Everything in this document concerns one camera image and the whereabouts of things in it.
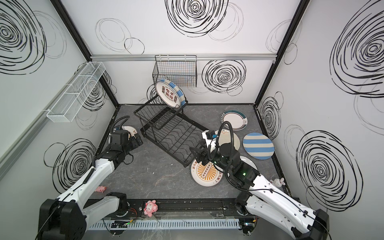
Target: wire basket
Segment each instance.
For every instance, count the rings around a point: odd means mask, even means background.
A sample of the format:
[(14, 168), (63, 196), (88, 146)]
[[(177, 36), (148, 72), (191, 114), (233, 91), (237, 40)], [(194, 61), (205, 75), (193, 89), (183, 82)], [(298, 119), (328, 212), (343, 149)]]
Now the wire basket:
[(185, 104), (179, 108), (172, 108), (168, 106), (158, 94), (156, 94), (149, 101), (139, 107), (134, 114), (139, 117), (145, 124), (153, 126), (157, 130), (162, 129), (177, 113), (183, 110), (188, 104)]
[(167, 79), (178, 87), (197, 86), (196, 55), (156, 55), (153, 82)]
[(72, 122), (105, 72), (102, 62), (88, 62), (47, 113), (53, 122)]
[(184, 167), (187, 167), (194, 160), (189, 147), (203, 148), (199, 141), (205, 130), (207, 130), (206, 127), (194, 122), (182, 113), (177, 113), (160, 130), (150, 124), (143, 125), (140, 129), (144, 137), (171, 155)]

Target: pink toy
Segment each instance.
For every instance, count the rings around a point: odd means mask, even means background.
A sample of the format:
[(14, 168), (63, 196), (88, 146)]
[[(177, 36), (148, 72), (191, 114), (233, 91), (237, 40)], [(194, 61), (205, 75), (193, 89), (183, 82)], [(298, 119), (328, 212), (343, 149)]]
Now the pink toy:
[(148, 215), (149, 217), (151, 217), (152, 213), (156, 212), (157, 209), (158, 209), (158, 207), (157, 207), (157, 204), (156, 204), (156, 200), (148, 201), (145, 204), (144, 214)]
[(104, 187), (104, 186), (98, 186), (95, 190), (95, 192), (104, 192), (105, 190), (107, 190), (107, 187)]

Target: gray marble floor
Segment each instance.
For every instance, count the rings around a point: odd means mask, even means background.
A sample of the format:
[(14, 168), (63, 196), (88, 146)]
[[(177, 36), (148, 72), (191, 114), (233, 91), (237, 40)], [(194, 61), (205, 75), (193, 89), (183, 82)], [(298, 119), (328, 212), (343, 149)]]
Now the gray marble floor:
[[(140, 120), (133, 114), (138, 107), (122, 106), (118, 112), (118, 118), (130, 115), (131, 117), (125, 125), (131, 125), (140, 132)], [(250, 132), (262, 132), (251, 105), (188, 105), (184, 108), (184, 113), (206, 128), (217, 130), (221, 125), (221, 113), (229, 109), (239, 110), (247, 116), (247, 127), (235, 132), (240, 138), (240, 142)], [(131, 151), (134, 162), (130, 165), (120, 164), (102, 182), (101, 185), (106, 186), (107, 190), (103, 194), (94, 193), (93, 198), (101, 198), (108, 192), (126, 193), (128, 198), (133, 199), (235, 198), (240, 193), (225, 179), (213, 187), (198, 185), (192, 179), (190, 167), (184, 168), (148, 139), (142, 137), (142, 140), (144, 144)], [(242, 144), (240, 144), (239, 152), (240, 155), (250, 158), (267, 179), (278, 177), (271, 158), (267, 160), (252, 158), (244, 150)]]

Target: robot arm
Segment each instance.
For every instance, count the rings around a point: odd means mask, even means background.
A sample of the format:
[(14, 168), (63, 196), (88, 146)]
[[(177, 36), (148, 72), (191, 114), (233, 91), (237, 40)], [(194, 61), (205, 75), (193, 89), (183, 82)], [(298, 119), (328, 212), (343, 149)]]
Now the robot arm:
[[(216, 142), (220, 137), (214, 133), (202, 133), (203, 139), (207, 146), (211, 145), (211, 149), (217, 146)], [(260, 174), (254, 163), (243, 160), (244, 157), (241, 157), (237, 150), (233, 150), (230, 160), (230, 148), (229, 143), (221, 145), (212, 162), (220, 170), (230, 165), (227, 168), (228, 181), (242, 190), (236, 198), (239, 213), (260, 216), (295, 239), (326, 240), (329, 231), (329, 216), (326, 212), (321, 209), (314, 211), (286, 195)], [(195, 148), (191, 151), (198, 162), (203, 165), (209, 162), (207, 150)]]
[(47, 199), (40, 207), (39, 240), (81, 239), (85, 231), (108, 214), (124, 215), (128, 211), (126, 195), (112, 192), (100, 201), (84, 208), (85, 203), (132, 149), (128, 131), (116, 130), (111, 143), (93, 162), (93, 166), (57, 199)]

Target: plate with orange sunburst pattern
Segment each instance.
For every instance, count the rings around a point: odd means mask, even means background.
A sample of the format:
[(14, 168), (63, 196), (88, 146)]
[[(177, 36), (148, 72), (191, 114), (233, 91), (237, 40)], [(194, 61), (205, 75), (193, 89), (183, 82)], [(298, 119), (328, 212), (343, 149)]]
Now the plate with orange sunburst pattern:
[(213, 163), (208, 162), (205, 166), (194, 160), (191, 163), (192, 178), (204, 187), (211, 187), (221, 181), (223, 174), (216, 170)]

